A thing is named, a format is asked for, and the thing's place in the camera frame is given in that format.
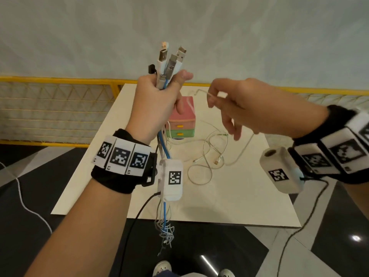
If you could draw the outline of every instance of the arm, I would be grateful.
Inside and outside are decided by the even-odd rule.
[[[344,184],[344,187],[357,207],[369,220],[369,183],[360,185]]]
[[[219,92],[227,98],[216,97]],[[302,137],[319,127],[328,117],[325,106],[306,101],[257,79],[215,79],[208,97],[209,107],[221,110],[224,127],[238,140],[242,126],[254,133]],[[369,219],[369,184],[344,184],[348,194]]]
[[[168,120],[173,107],[181,112],[177,102],[179,90],[192,76],[182,70],[173,77],[168,88],[160,92],[155,88],[155,74],[139,78],[126,127],[133,138],[149,144]],[[131,194],[112,191],[91,179],[25,276],[108,276],[130,201]]]

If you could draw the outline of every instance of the shoe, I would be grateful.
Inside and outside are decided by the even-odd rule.
[[[223,269],[219,272],[218,277],[235,277],[231,270]]]
[[[153,272],[152,276],[156,276],[164,270],[172,271],[172,266],[170,265],[169,261],[162,260],[162,261],[158,262],[158,264],[154,268],[154,272]]]

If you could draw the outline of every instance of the person's right hand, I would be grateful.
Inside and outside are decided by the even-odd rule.
[[[227,97],[217,97],[219,92],[227,93]],[[223,125],[235,140],[241,137],[243,125],[255,134],[299,138],[312,132],[328,117],[327,107],[257,79],[215,79],[209,93],[214,96],[207,97],[208,106],[220,109]]]

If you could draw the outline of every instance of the hand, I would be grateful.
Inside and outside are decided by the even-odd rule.
[[[181,70],[173,76],[166,89],[159,90],[155,87],[156,74],[140,77],[126,127],[132,137],[149,144],[168,121],[174,107],[182,114],[182,95],[179,91],[183,83],[192,78],[192,73]]]
[[[219,92],[227,93],[227,97],[217,97]],[[257,79],[215,79],[209,93],[215,97],[207,98],[208,106],[221,110],[223,125],[235,140],[240,139],[243,125],[255,134],[299,138],[312,132],[328,117],[327,107]]]

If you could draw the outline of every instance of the tiled floor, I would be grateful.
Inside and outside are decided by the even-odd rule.
[[[40,151],[40,148],[22,147],[19,153],[19,148],[0,146],[0,150],[0,161],[16,167],[16,172],[21,170],[22,158],[28,157],[33,162],[37,160],[38,163],[31,166],[33,170],[29,168],[20,177],[24,202],[43,215],[55,229],[63,217],[50,215],[50,211],[85,149],[63,153],[58,148]],[[309,182],[302,193],[291,196],[301,223],[311,212],[315,197],[323,185],[321,182]],[[127,220],[127,227],[131,223],[131,219]],[[282,248],[294,231],[209,223],[173,224],[176,227],[173,248],[166,249],[158,257],[160,239],[153,222],[137,221],[128,242],[122,276],[151,276],[154,265],[162,259],[168,259],[173,271],[178,274],[195,271],[215,276],[201,256],[206,257],[216,271],[227,267],[237,277],[276,276]],[[0,187],[0,225],[0,276],[22,276],[49,234],[42,221],[22,209],[16,181]],[[125,240],[127,227],[122,241]],[[361,240],[354,241],[352,235]],[[307,228],[289,242],[282,259],[280,277],[369,276],[368,243],[369,221],[342,185],[330,181]],[[111,277],[118,274],[123,245],[121,243],[119,247]]]

